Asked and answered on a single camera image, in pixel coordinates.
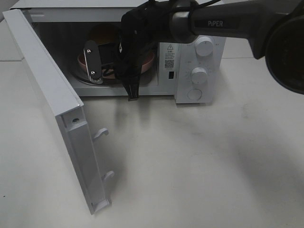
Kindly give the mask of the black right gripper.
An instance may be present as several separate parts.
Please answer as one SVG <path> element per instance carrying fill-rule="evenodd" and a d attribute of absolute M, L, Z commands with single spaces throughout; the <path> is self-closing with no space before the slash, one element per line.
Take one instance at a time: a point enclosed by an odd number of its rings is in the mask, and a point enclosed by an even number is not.
<path fill-rule="evenodd" d="M 102 65 L 112 66 L 129 100 L 139 97 L 142 65 L 153 46 L 146 36 L 120 36 L 115 43 L 98 45 Z"/>

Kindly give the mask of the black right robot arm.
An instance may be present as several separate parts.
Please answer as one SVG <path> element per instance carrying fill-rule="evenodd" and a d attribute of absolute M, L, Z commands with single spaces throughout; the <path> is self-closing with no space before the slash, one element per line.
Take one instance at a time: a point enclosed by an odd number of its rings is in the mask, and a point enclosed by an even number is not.
<path fill-rule="evenodd" d="M 200 35 L 248 40 L 254 58 L 265 59 L 277 83 L 304 92 L 303 1 L 149 0 L 122 16 L 113 50 L 115 77 L 129 98 L 139 96 L 141 67 L 155 43 L 188 44 Z"/>

